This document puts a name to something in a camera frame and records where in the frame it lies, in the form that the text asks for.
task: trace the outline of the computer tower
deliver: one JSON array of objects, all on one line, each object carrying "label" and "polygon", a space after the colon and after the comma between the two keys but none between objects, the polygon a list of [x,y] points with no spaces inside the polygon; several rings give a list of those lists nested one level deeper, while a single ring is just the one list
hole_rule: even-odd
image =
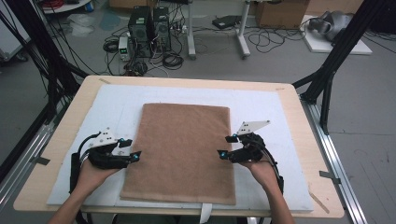
[{"label": "computer tower", "polygon": [[163,50],[171,50],[171,33],[169,32],[169,8],[155,7],[152,10],[157,48],[162,46]]},{"label": "computer tower", "polygon": [[131,35],[131,45],[136,51],[136,57],[149,58],[152,56],[151,41],[154,38],[154,24],[151,9],[148,6],[137,6],[132,9],[128,22]]}]

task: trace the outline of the table leg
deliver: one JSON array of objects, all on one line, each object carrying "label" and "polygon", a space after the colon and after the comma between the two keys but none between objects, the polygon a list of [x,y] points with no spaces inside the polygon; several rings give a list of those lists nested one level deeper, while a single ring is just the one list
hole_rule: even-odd
[{"label": "table leg", "polygon": [[242,21],[241,21],[241,27],[240,29],[236,29],[236,36],[238,37],[239,44],[241,45],[242,48],[242,58],[246,59],[250,55],[250,51],[248,50],[248,45],[247,41],[245,40],[244,37],[244,32],[245,32],[245,25],[247,23],[247,17],[248,17],[248,9],[250,7],[250,0],[245,1],[245,6],[242,12]]},{"label": "table leg", "polygon": [[194,35],[192,33],[192,0],[189,1],[189,27],[187,32],[187,45],[189,47],[189,56],[192,60],[196,59]]}]

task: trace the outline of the brown towel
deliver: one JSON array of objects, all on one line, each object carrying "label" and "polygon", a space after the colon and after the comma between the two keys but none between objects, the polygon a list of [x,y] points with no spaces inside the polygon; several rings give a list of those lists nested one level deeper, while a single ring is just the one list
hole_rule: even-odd
[{"label": "brown towel", "polygon": [[217,149],[230,150],[230,109],[208,105],[143,105],[127,168],[123,200],[235,204],[233,166]]}]

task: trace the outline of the human hand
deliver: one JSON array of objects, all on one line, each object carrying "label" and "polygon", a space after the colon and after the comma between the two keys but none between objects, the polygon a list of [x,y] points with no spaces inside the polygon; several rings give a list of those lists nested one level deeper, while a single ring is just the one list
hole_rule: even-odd
[{"label": "human hand", "polygon": [[253,177],[262,185],[266,192],[279,189],[274,168],[269,161],[244,161],[239,164],[249,169]]},{"label": "human hand", "polygon": [[89,196],[99,188],[109,176],[115,174],[118,170],[119,169],[99,169],[93,166],[90,160],[85,160],[79,172],[75,191],[81,191],[81,193]]}]

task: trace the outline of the cardboard box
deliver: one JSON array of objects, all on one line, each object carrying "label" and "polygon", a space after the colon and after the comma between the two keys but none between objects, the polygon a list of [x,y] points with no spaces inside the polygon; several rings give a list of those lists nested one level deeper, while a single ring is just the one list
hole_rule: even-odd
[{"label": "cardboard box", "polygon": [[306,10],[306,15],[321,16],[326,11],[356,13],[362,2],[363,0],[312,0]]},{"label": "cardboard box", "polygon": [[157,0],[109,0],[111,7],[116,8],[134,8],[135,6],[155,7]]},{"label": "cardboard box", "polygon": [[257,25],[263,28],[298,29],[310,0],[284,0],[272,5],[259,3],[256,10]]}]

